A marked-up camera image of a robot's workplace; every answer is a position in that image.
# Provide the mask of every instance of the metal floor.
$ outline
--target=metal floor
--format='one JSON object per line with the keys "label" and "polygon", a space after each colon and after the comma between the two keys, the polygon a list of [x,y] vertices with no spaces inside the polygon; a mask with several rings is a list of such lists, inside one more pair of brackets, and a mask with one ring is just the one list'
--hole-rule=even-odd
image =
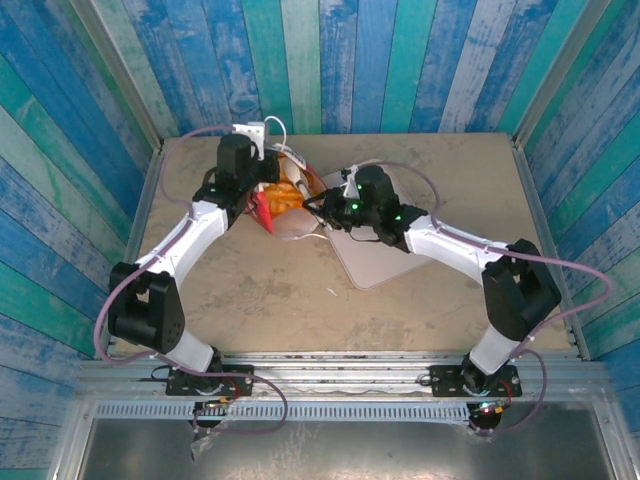
{"label": "metal floor", "polygon": [[[505,425],[531,408],[517,404]],[[243,422],[243,427],[264,426]],[[607,479],[594,414],[551,403],[530,424],[491,440],[465,427],[420,423],[288,422],[272,435],[218,436],[197,462],[177,420],[96,420],[80,478],[102,479]]]}

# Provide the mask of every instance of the beige work surface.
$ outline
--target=beige work surface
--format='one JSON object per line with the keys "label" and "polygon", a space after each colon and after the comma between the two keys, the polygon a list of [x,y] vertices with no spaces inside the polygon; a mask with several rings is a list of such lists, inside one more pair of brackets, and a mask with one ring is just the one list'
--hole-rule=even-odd
{"label": "beige work surface", "polygon": [[[537,243],[505,135],[305,135],[288,143],[320,175],[374,157],[406,162],[435,181],[443,221],[494,240]],[[195,138],[177,150],[167,168],[171,194],[191,198],[216,163],[217,144]],[[433,205],[424,182],[396,170],[419,206]],[[141,252],[183,214],[156,192]],[[190,330],[226,352],[467,351],[488,325],[480,286],[438,262],[361,291],[328,241],[277,240],[246,216],[209,247],[180,295]],[[541,332],[534,346],[568,349],[564,325]]]}

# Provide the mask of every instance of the black mounting plate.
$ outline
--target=black mounting plate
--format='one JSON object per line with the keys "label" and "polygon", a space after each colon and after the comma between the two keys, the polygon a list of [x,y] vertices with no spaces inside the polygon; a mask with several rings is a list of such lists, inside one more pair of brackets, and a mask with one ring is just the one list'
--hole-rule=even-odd
{"label": "black mounting plate", "polygon": [[[251,373],[255,371],[253,365],[222,365],[223,372],[229,373]],[[203,394],[201,392],[213,391],[216,385],[219,385],[220,378],[211,378],[210,385],[211,388],[202,387],[203,377],[198,378],[198,387],[196,388],[193,385],[193,376],[188,373],[184,373],[180,370],[173,370],[171,375],[167,378],[167,388],[165,393],[167,396],[176,397],[176,396],[206,396],[206,393]],[[222,387],[220,390],[216,391],[215,394],[211,395],[213,397],[230,397],[234,396],[240,397],[250,397],[251,392],[253,391],[253,381],[251,383],[246,383],[244,378],[232,378],[229,377],[229,380],[232,381],[223,381]],[[235,392],[235,387],[237,386],[240,394],[238,395]]]}
{"label": "black mounting plate", "polygon": [[[522,396],[520,377],[515,366],[505,365],[495,375],[491,390],[483,397],[508,397],[507,389],[501,383],[501,380],[509,385],[512,397]],[[460,365],[433,365],[429,367],[428,385],[431,386],[434,397],[478,398],[478,396],[469,393],[468,388],[464,388],[465,381]]]}

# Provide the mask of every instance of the white cable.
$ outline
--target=white cable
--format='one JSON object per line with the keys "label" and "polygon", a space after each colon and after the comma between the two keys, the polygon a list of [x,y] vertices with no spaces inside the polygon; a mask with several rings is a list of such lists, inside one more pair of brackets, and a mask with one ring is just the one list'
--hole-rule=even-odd
{"label": "white cable", "polygon": [[264,119],[264,123],[267,123],[269,120],[278,122],[280,124],[280,128],[282,128],[282,145],[280,146],[280,151],[284,152],[284,146],[287,144],[287,128],[284,126],[284,123],[282,123],[282,120],[280,120],[278,117],[269,115]]}

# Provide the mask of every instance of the painted wood plank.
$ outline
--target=painted wood plank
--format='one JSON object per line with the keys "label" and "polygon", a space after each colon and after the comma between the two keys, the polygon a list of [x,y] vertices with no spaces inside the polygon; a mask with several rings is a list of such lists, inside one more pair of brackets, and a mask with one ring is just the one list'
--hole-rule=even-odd
{"label": "painted wood plank", "polygon": [[[242,0],[242,8],[262,113],[265,116],[275,115],[282,120],[288,132],[296,133],[291,113],[280,0]],[[270,130],[280,133],[276,124],[270,126]]]}
{"label": "painted wood plank", "polygon": [[[588,325],[615,306],[640,293],[640,249],[634,250],[606,273],[613,282],[613,292],[604,302],[578,314],[582,326]],[[603,291],[604,286],[600,282],[592,282],[573,297],[573,303],[581,305],[596,298]]]}
{"label": "painted wood plank", "polygon": [[0,418],[0,468],[49,468],[59,434],[55,425]]}
{"label": "painted wood plank", "polygon": [[89,357],[0,313],[0,365],[74,387],[75,371]]}
{"label": "painted wood plank", "polygon": [[0,261],[89,318],[98,316],[106,299],[97,285],[2,210]]}
{"label": "painted wood plank", "polygon": [[64,10],[60,8],[58,0],[37,0],[33,2],[33,5],[42,19],[42,23],[48,28],[53,38],[58,41],[62,51],[82,78],[111,128],[127,149],[131,160],[141,172],[146,173],[152,154],[151,147],[146,142],[141,142],[134,134],[127,118],[120,110],[100,72],[76,35]]}
{"label": "painted wood plank", "polygon": [[322,133],[351,132],[357,0],[320,0]]}
{"label": "painted wood plank", "polygon": [[640,340],[612,350],[598,361],[607,366],[616,391],[640,385]]}
{"label": "painted wood plank", "polygon": [[69,221],[0,157],[0,209],[76,267],[102,290],[108,290],[111,263]]}
{"label": "painted wood plank", "polygon": [[640,156],[640,113],[627,124],[605,152],[569,192],[549,218],[556,242],[580,216]]}
{"label": "painted wood plank", "polygon": [[[636,204],[575,259],[605,272],[640,246],[640,204]],[[567,287],[577,294],[594,280],[593,275],[566,270]]]}
{"label": "painted wood plank", "polygon": [[231,112],[218,59],[200,0],[165,0],[193,91],[207,125],[231,125]]}
{"label": "painted wood plank", "polygon": [[360,0],[351,133],[379,133],[397,0]]}
{"label": "painted wood plank", "polygon": [[0,480],[45,480],[47,470],[20,468],[13,470],[0,470]]}
{"label": "painted wood plank", "polygon": [[437,132],[476,0],[440,1],[429,34],[409,131]]}
{"label": "painted wood plank", "polygon": [[107,180],[115,187],[113,191],[119,201],[111,194],[112,191],[80,156],[64,132],[2,56],[0,83],[4,87],[0,90],[0,106],[29,134],[78,192],[100,212],[118,237],[123,242],[127,241],[137,203],[131,190],[113,174],[110,175],[111,178],[107,177]]}
{"label": "painted wood plank", "polygon": [[529,59],[527,68],[520,77],[518,86],[502,115],[498,131],[514,133],[585,4],[586,0],[558,0]]}
{"label": "painted wood plank", "polygon": [[[583,99],[576,119],[567,127],[546,159],[548,166],[535,174],[536,186],[547,216],[564,199],[567,189],[573,187],[584,174],[584,165],[590,166],[602,153],[592,149],[600,138],[615,139],[640,108],[640,31],[629,41],[612,62],[596,85],[593,94]],[[578,171],[571,164],[582,168]]]}
{"label": "painted wood plank", "polygon": [[242,0],[203,0],[234,123],[263,118]]}
{"label": "painted wood plank", "polygon": [[409,131],[437,3],[437,0],[398,0],[382,108],[383,133]]}
{"label": "painted wood plank", "polygon": [[322,133],[318,0],[281,0],[293,129]]}
{"label": "painted wood plank", "polygon": [[0,366],[0,417],[62,425],[73,389]]}
{"label": "painted wood plank", "polygon": [[516,0],[480,3],[467,31],[438,131],[465,132]]}
{"label": "painted wood plank", "polygon": [[[99,139],[75,110],[66,93],[40,62],[15,23],[2,8],[0,8],[0,27],[0,54],[22,78],[33,96],[47,110],[85,160],[91,162],[98,176],[108,180],[109,172],[116,172],[120,175],[120,183],[130,189],[131,195],[139,195],[142,189],[140,172],[131,162],[128,162],[128,165],[119,165],[113,161],[108,151],[102,147]],[[108,185],[113,189],[114,194],[118,192],[116,185]]]}
{"label": "painted wood plank", "polygon": [[538,142],[538,146],[530,155],[532,174],[537,172],[539,168],[545,167],[546,160],[553,153],[554,147],[564,131],[575,120],[584,100],[593,93],[609,65],[633,32],[633,28],[630,27],[627,19],[637,18],[637,10],[638,2],[636,0],[628,1],[621,8],[606,36],[584,67],[584,71],[567,93],[555,116],[550,120],[548,127]]}
{"label": "painted wood plank", "polygon": [[73,8],[73,5],[71,5],[71,1],[58,0],[58,4],[60,5],[60,8],[64,12],[64,15],[69,21],[69,23],[73,26],[73,30],[75,31],[76,35],[78,36],[78,39],[82,43],[82,46],[86,50],[87,55],[89,55],[89,58],[91,59],[91,63],[93,63],[93,65],[96,67],[96,69],[100,73],[100,76],[102,77],[102,80],[104,81],[105,85],[109,89],[109,92],[111,93],[114,100],[118,104],[118,107],[120,107],[120,110],[122,111],[124,116],[127,118],[127,121],[129,122],[129,126],[131,127],[133,133],[136,135],[136,137],[138,138],[140,143],[143,145],[143,147],[146,149],[146,151],[148,151],[147,156],[150,157],[153,154],[153,149],[151,148],[151,145],[149,145],[149,141],[147,140],[147,137],[142,131],[142,128],[140,128],[140,124],[138,123],[138,120],[136,119],[133,111],[131,110],[131,107],[129,106],[129,103],[127,102],[126,98],[124,98],[124,95],[122,94],[122,91],[118,86],[118,83],[116,82],[115,78],[113,78],[113,75],[109,70],[109,67],[107,67],[107,64],[102,58],[102,55],[100,55],[100,52],[98,52],[96,45],[93,43],[93,40],[89,35],[89,32],[87,32],[87,29],[84,27],[84,24],[82,23],[82,20],[80,20],[80,17],[76,13],[75,8]]}
{"label": "painted wood plank", "polygon": [[496,129],[556,2],[518,0],[466,131],[491,132]]}
{"label": "painted wood plank", "polygon": [[[127,174],[132,175],[142,185],[144,180],[142,172],[137,169],[117,133],[100,110],[85,81],[78,75],[58,42],[33,9],[33,4],[22,0],[6,0],[2,3],[2,8],[2,22],[7,21],[10,16],[20,29],[20,36],[23,36],[18,41],[22,43],[26,40],[29,43],[29,49],[33,49],[35,52],[35,55],[31,57],[11,58],[5,56],[5,58],[12,63],[14,68],[16,64],[42,62],[48,70],[48,76],[53,77],[62,88],[67,100],[74,106],[77,114],[89,129],[94,132],[99,144],[109,153],[115,164]],[[52,95],[51,87],[48,88],[47,94]]]}
{"label": "painted wood plank", "polygon": [[146,51],[179,133],[204,127],[202,112],[162,0],[123,2]]}
{"label": "painted wood plank", "polygon": [[557,243],[560,258],[575,258],[640,201],[640,161],[635,161]]}
{"label": "painted wood plank", "polygon": [[616,394],[630,432],[640,430],[640,385]]}
{"label": "painted wood plank", "polygon": [[594,27],[593,31],[589,34],[589,37],[582,46],[580,53],[578,53],[578,56],[573,61],[573,64],[569,68],[569,71],[562,79],[562,83],[558,87],[558,90],[549,102],[549,105],[547,105],[547,108],[540,117],[540,120],[538,120],[538,123],[533,129],[531,136],[527,140],[527,144],[525,145],[525,153],[527,154],[528,158],[531,157],[532,152],[535,150],[538,141],[542,137],[542,134],[547,130],[547,127],[551,123],[551,120],[560,111],[560,107],[563,104],[564,99],[572,90],[573,86],[576,84],[576,81],[578,81],[578,78],[580,78],[582,72],[585,70],[588,64],[591,64],[591,59],[594,55],[594,52],[600,48],[599,46],[601,45],[601,42],[603,42],[603,39],[611,34],[611,30],[609,30],[609,27],[616,20],[616,17],[618,16],[620,9],[625,5],[625,2],[626,0],[612,0],[600,16],[598,23]]}
{"label": "painted wood plank", "polygon": [[0,263],[0,312],[92,356],[93,320]]}
{"label": "painted wood plank", "polygon": [[178,136],[178,127],[133,25],[120,0],[93,0],[100,19],[138,87],[161,138]]}
{"label": "painted wood plank", "polygon": [[640,295],[611,309],[582,328],[589,353],[598,358],[640,338]]}
{"label": "painted wood plank", "polygon": [[0,108],[0,132],[5,139],[0,142],[0,156],[105,257],[113,263],[120,261],[124,254],[124,242],[3,108]]}

